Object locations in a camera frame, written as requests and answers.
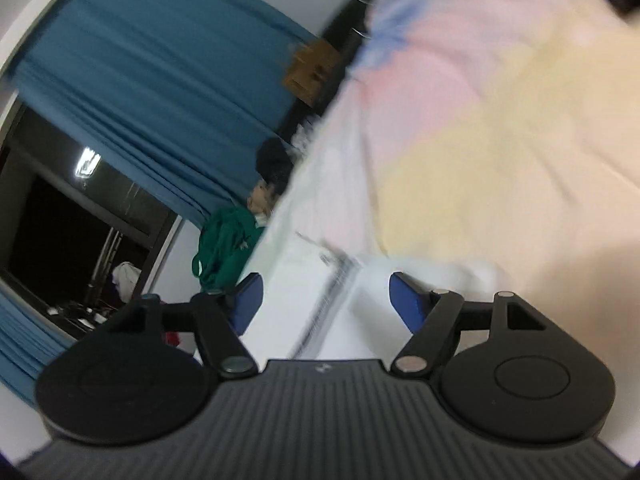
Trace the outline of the blue curtain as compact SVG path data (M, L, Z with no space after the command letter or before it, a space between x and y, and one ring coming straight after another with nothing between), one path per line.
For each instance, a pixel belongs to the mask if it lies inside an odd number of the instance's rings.
M309 39L262 0L58 0L9 74L40 116L199 225L250 194Z
M75 341L6 287L1 289L0 324L1 382L35 408L38 377Z

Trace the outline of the red cloth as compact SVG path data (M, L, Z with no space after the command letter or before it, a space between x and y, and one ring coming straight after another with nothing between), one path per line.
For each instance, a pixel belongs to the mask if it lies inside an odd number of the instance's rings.
M167 332L164 333L164 341L168 346L178 348L180 346L180 337L178 333Z

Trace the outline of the right blue curtain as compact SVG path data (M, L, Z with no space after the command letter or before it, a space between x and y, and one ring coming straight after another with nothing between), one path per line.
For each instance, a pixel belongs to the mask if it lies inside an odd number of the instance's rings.
M309 39L262 0L58 0L9 74L40 116L199 225L250 194Z

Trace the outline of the pastel multicolour bed blanket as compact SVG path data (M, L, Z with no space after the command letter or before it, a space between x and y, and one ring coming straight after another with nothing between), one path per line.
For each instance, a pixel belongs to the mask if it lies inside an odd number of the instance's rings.
M635 462L639 0L373 0L368 33L262 238L498 266L611 371Z

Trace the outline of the brown cardboard box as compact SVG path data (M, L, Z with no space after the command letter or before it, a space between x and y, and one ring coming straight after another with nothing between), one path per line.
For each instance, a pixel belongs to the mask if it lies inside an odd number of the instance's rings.
M299 101L313 106L340 58L338 51L324 39L303 44L294 52L282 80L283 87Z

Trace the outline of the black garment pile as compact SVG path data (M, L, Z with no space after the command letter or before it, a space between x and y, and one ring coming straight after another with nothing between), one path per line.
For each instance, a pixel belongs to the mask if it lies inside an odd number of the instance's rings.
M267 139L256 152L255 168L273 193L282 195L294 169L294 162L280 138Z

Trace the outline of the dark window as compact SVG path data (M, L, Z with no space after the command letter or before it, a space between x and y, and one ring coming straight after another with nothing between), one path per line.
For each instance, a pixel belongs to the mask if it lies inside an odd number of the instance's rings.
M24 104L1 144L1 276L79 339L144 289L176 215Z

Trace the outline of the green garment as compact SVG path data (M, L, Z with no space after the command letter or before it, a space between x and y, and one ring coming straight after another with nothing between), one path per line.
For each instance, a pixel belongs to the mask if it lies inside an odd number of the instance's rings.
M234 289L264 229L245 206L214 212L201 229L198 251L192 259L192 274L201 290Z

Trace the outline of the white sweatpants with black stripe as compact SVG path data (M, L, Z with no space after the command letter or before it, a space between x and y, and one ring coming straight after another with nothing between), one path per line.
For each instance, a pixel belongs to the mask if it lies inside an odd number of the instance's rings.
M264 299L241 339L259 365L275 359L380 359L389 363L410 330L390 303L390 276L426 289L489 300L506 284L494 264L350 256L298 234L263 238L244 269L264 280Z

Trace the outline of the left blue curtain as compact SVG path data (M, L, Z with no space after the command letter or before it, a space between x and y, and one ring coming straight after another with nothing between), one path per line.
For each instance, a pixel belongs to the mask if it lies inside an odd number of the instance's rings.
M6 287L1 289L0 324L1 382L35 408L38 377L75 341Z

